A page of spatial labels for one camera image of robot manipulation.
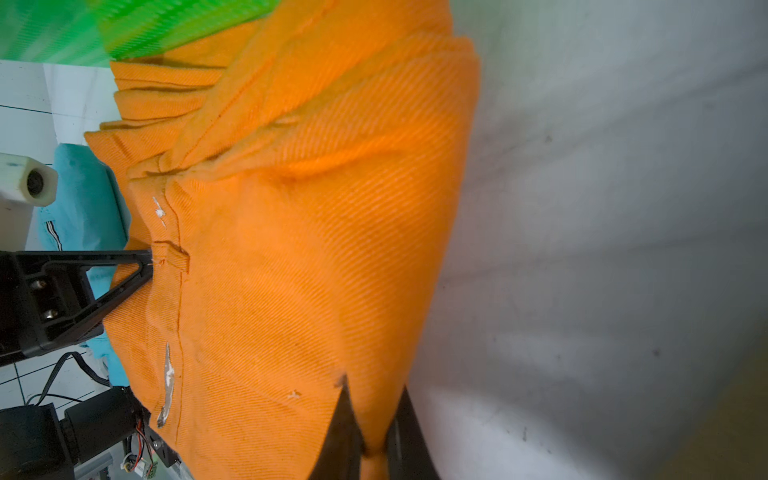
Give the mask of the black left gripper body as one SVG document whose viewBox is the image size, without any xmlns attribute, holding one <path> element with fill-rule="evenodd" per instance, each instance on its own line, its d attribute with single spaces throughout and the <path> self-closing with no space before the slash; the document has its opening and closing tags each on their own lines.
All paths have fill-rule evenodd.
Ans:
<svg viewBox="0 0 768 480">
<path fill-rule="evenodd" d="M 46 355 L 103 332 L 105 296 L 87 273 L 103 252 L 1 253 L 1 364 Z"/>
</svg>

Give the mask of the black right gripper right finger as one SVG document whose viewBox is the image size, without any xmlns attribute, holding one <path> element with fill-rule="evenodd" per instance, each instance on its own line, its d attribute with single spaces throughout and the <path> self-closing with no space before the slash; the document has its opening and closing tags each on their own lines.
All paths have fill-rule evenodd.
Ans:
<svg viewBox="0 0 768 480">
<path fill-rule="evenodd" d="M 407 389 L 387 433 L 390 480 L 440 480 Z"/>
</svg>

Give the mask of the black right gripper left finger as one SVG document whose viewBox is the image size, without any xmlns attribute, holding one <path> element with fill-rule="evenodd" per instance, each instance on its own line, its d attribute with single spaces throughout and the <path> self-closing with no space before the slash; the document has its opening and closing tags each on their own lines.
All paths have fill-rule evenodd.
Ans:
<svg viewBox="0 0 768 480">
<path fill-rule="evenodd" d="M 359 480 L 364 442 L 349 394 L 347 377 L 309 480 Z"/>
</svg>

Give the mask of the teal pants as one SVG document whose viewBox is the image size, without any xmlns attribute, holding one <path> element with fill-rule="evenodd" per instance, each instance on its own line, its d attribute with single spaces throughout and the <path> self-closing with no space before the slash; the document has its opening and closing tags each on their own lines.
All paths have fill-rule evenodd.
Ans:
<svg viewBox="0 0 768 480">
<path fill-rule="evenodd" d="M 38 210 L 35 225 L 48 251 L 118 251 L 127 244 L 124 202 L 111 170 L 84 145 L 60 144 L 52 168 L 56 198 Z"/>
</svg>

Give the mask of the orange pants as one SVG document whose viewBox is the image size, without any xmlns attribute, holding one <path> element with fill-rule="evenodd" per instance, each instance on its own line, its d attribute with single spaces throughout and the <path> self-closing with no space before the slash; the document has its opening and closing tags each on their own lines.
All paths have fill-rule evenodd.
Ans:
<svg viewBox="0 0 768 480">
<path fill-rule="evenodd" d="M 196 479 L 308 479 L 346 376 L 389 478 L 479 96 L 449 3 L 283 1 L 111 70 L 86 141 L 153 277 L 104 326 L 150 427 Z"/>
</svg>

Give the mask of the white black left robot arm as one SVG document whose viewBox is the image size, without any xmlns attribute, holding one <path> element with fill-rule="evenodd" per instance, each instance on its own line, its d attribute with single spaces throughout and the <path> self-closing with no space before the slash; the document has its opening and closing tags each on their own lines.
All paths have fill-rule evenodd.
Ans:
<svg viewBox="0 0 768 480">
<path fill-rule="evenodd" d="M 1 364 L 52 353 L 90 340 L 105 317 L 153 275 L 152 254 L 134 251 L 20 251 L 1 254 Z M 1 476 L 4 479 L 72 479 L 77 466 L 136 436 L 135 461 L 157 456 L 167 467 L 178 454 L 150 425 L 150 413 L 133 393 L 111 385 L 69 350 L 68 359 L 105 391 L 58 415 L 46 402 L 54 381 L 24 405 L 1 411 Z"/>
</svg>

